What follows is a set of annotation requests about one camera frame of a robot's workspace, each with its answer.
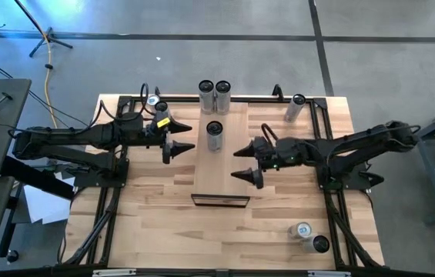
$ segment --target concrete floor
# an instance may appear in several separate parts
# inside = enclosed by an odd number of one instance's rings
[[[313,34],[307,0],[24,3],[43,28],[59,32]],[[323,35],[435,37],[435,0],[316,0],[316,5]],[[13,2],[0,1],[1,23],[8,30],[34,30]],[[137,92],[142,82],[165,93],[196,93],[195,84],[210,78],[229,80],[239,94],[268,95],[279,83],[288,95],[325,95],[315,42],[67,42],[73,50],[52,48],[52,103],[85,122],[99,93]],[[47,50],[43,46],[29,58],[36,43],[0,38],[0,66],[16,78],[30,78],[32,91],[43,95]],[[426,125],[435,117],[435,44],[327,42],[325,49],[334,93],[348,98],[357,131],[391,119]],[[23,116],[19,127],[51,125],[33,99],[25,110],[35,116]],[[386,264],[435,273],[435,225],[423,224],[435,213],[435,195],[419,153],[385,154],[373,160],[371,170],[386,179],[372,195]],[[24,255],[11,265],[0,259],[0,269],[54,264],[62,228],[22,226],[12,248]]]

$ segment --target silver can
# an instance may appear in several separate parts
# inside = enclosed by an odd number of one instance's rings
[[[291,98],[291,102],[287,106],[286,115],[284,115],[284,120],[286,122],[294,122],[296,121],[301,109],[306,103],[306,97],[301,94],[296,94]]]
[[[207,145],[211,152],[219,152],[223,148],[223,125],[212,121],[207,124]]]
[[[325,253],[330,249],[330,242],[324,235],[314,235],[299,241],[305,253]]]
[[[311,235],[311,226],[306,222],[300,222],[287,229],[287,235],[291,239],[305,239]]]
[[[229,112],[231,103],[231,84],[227,81],[220,81],[216,84],[216,111],[220,115]]]
[[[199,83],[200,109],[209,115],[214,111],[214,84],[209,80]]]
[[[151,112],[156,112],[156,104],[159,103],[159,97],[157,95],[150,95],[147,98],[147,109]]]

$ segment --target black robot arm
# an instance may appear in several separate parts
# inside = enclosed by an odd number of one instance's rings
[[[174,121],[166,112],[158,111],[145,127],[143,122],[144,118],[138,112],[127,112],[109,123],[85,129],[32,127],[15,136],[12,153],[17,159],[47,157],[112,172],[118,164],[114,153],[92,154],[65,145],[91,145],[102,150],[113,150],[120,145],[160,146],[166,164],[195,147],[188,143],[168,142],[168,133],[186,132],[192,127]]]
[[[388,122],[364,132],[345,135],[336,139],[280,138],[273,143],[264,137],[255,137],[248,146],[234,156],[254,157],[258,169],[233,172],[232,176],[263,187],[262,172],[285,167],[306,165],[320,166],[325,179],[338,178],[384,152],[407,152],[417,143],[417,137],[407,123]]]

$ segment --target wooden tabletop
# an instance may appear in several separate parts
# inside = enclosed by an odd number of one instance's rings
[[[114,113],[118,97],[100,95],[99,99]],[[333,136],[352,133],[346,98],[326,99]],[[308,108],[301,111],[294,123],[285,123],[285,104],[244,105],[244,108],[240,107],[240,112],[247,114],[248,128],[240,130],[244,142],[249,141],[248,137],[262,135],[260,126],[264,122],[279,137],[314,138]],[[190,132],[171,135],[171,139],[197,144],[199,104],[169,103],[169,108],[176,121],[193,127]],[[323,126],[321,118],[319,116],[320,126]],[[99,123],[110,120],[102,114]],[[326,137],[324,129],[321,131],[322,137]],[[300,166],[279,172],[267,171],[263,189],[251,185],[245,187],[244,192],[251,196],[245,209],[196,207],[190,194],[199,188],[194,181],[201,177],[197,178],[196,172],[204,166],[197,155],[199,147],[206,145],[197,145],[196,149],[177,156],[170,165],[162,163],[159,148],[129,148],[129,177],[119,202],[110,267],[334,269],[331,249],[324,254],[306,254],[286,234],[291,225],[308,222],[313,233],[325,235],[330,240],[325,202],[316,184],[314,168]],[[86,151],[99,152],[90,147]],[[345,194],[354,235],[373,259],[383,264],[368,198],[355,191],[346,191]],[[74,201],[66,229],[64,259],[73,254],[91,230],[98,197],[99,189],[90,188]],[[337,230],[341,252],[347,262],[345,240]],[[103,240],[104,233],[98,244],[98,253]]]

